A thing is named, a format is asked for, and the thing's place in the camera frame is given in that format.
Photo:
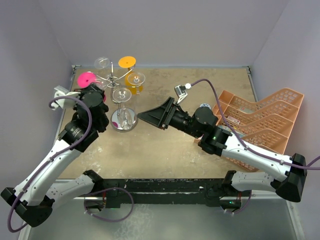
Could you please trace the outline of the pink plastic wine glass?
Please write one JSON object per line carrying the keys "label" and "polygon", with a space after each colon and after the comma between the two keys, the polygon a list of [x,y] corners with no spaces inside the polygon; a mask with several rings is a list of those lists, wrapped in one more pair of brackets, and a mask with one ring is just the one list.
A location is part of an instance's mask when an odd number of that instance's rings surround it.
{"label": "pink plastic wine glass", "polygon": [[80,88],[86,88],[90,84],[94,83],[95,79],[102,79],[102,78],[97,76],[95,73],[91,71],[87,71],[87,72],[81,73],[78,76],[76,82]]}

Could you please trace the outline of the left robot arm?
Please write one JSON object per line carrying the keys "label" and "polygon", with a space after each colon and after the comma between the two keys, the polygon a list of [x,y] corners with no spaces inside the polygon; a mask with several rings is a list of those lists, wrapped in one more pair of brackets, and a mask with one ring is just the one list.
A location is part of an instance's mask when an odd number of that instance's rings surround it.
{"label": "left robot arm", "polygon": [[12,233],[16,232],[11,225],[13,213],[34,228],[67,201],[88,194],[98,196],[103,191],[103,179],[93,170],[60,186],[55,181],[107,129],[109,108],[104,103],[104,90],[94,83],[73,91],[58,86],[54,96],[48,104],[51,109],[71,108],[74,114],[33,172],[16,187],[6,187],[1,192],[11,207],[7,227]]}

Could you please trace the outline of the clear wine glass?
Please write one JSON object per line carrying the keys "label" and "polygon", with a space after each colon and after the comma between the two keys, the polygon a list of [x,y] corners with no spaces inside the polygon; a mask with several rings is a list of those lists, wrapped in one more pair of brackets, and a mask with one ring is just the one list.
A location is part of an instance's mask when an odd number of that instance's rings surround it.
{"label": "clear wine glass", "polygon": [[113,62],[107,57],[99,57],[94,61],[94,67],[97,69],[97,76],[102,79],[112,80],[114,77]]}
{"label": "clear wine glass", "polygon": [[103,79],[95,79],[94,84],[97,85],[101,90],[105,90],[107,88],[107,82]]}

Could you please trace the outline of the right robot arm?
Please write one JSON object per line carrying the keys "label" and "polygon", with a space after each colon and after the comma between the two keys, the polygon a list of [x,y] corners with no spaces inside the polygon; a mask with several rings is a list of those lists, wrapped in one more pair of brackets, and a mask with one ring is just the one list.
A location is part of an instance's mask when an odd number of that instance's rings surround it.
{"label": "right robot arm", "polygon": [[140,112],[137,117],[159,129],[173,127],[199,138],[198,146],[210,155],[236,159],[260,170],[251,173],[229,171],[222,183],[226,195],[259,190],[274,192],[290,202],[302,200],[307,178],[303,155],[279,154],[243,141],[235,133],[217,126],[218,118],[208,107],[198,107],[193,115],[189,115],[169,97],[162,105]]}

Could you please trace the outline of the yellow plastic wine glass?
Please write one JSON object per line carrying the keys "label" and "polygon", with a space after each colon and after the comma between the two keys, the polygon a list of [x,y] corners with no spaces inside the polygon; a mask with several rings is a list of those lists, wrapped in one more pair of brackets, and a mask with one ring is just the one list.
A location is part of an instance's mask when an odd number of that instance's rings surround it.
{"label": "yellow plastic wine glass", "polygon": [[127,69],[124,76],[124,85],[130,90],[132,95],[138,95],[143,91],[143,84],[146,77],[143,73],[135,71],[136,59],[133,56],[124,56],[118,61],[118,65]]}

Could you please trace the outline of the clear champagne flute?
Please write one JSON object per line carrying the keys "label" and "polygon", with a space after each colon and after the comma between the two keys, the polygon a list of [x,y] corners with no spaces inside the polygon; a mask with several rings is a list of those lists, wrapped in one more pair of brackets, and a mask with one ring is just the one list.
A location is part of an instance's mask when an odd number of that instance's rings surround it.
{"label": "clear champagne flute", "polygon": [[133,72],[127,78],[127,83],[130,87],[140,87],[145,83],[146,77],[141,72]]}
{"label": "clear champagne flute", "polygon": [[111,123],[112,127],[119,132],[131,131],[137,124],[135,111],[126,106],[131,97],[131,91],[125,87],[117,88],[112,93],[117,109],[112,113]]}

